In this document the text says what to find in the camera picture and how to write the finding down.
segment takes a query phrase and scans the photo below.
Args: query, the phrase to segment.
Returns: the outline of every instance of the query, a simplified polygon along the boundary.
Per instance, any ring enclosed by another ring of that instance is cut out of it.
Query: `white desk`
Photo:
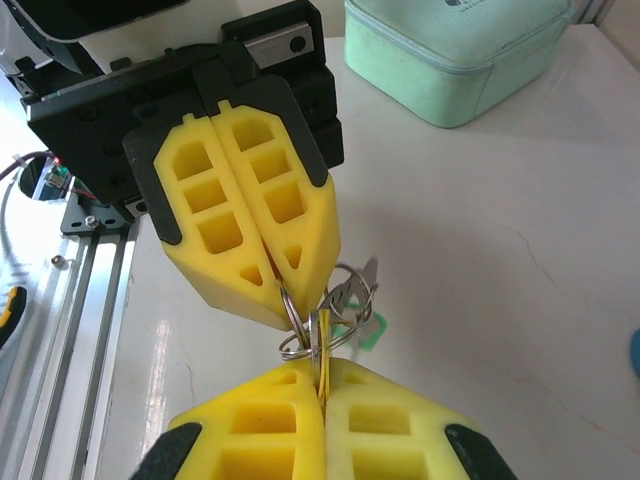
[[[474,418],[521,479],[635,479],[640,76],[591,26],[458,130],[422,122],[327,41],[346,162],[342,260],[380,259],[366,367]],[[281,332],[207,308],[148,219],[135,250],[101,479],[176,414],[280,363]]]

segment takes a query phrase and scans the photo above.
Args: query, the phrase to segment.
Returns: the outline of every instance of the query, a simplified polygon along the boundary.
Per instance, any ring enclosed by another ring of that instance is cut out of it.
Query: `yellow foam gripper pad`
[[[176,480],[324,480],[322,422],[310,363],[286,363],[171,422],[202,426]]]
[[[171,422],[165,435],[191,439],[176,479],[515,479],[473,422],[348,360],[331,359],[325,415],[310,361],[286,363]],[[479,463],[455,450],[451,426],[486,440]]]
[[[219,108],[185,116],[155,158],[182,233],[163,248],[209,305],[289,330],[278,279],[304,317],[338,258],[333,180],[311,183],[278,116]]]

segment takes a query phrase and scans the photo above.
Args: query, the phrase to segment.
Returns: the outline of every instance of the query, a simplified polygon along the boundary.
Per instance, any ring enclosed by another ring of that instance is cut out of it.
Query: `black cable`
[[[22,155],[17,160],[15,160],[12,164],[10,164],[7,168],[0,172],[0,181],[4,180],[11,172],[13,172],[16,168],[22,165],[24,162],[27,162],[36,157],[49,157],[54,158],[55,155],[51,152],[31,152],[26,155]]]

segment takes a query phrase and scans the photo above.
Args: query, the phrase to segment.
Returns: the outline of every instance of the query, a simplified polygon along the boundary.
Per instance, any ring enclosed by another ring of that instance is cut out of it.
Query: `screw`
[[[307,41],[304,39],[304,37],[301,36],[293,37],[291,39],[291,42],[289,42],[289,49],[293,53],[300,53],[306,46]]]
[[[56,255],[51,258],[51,265],[53,265],[54,267],[62,268],[65,263],[66,260],[62,255]]]
[[[98,109],[92,105],[83,105],[76,110],[76,115],[83,122],[93,122],[100,115]]]
[[[88,215],[84,219],[84,224],[88,228],[98,228],[100,226],[100,220],[98,220],[94,215]]]

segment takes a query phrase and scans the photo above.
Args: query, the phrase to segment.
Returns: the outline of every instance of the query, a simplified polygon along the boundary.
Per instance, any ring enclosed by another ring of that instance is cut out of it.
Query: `green storage container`
[[[346,0],[345,60],[424,120],[462,125],[548,67],[572,0]]]

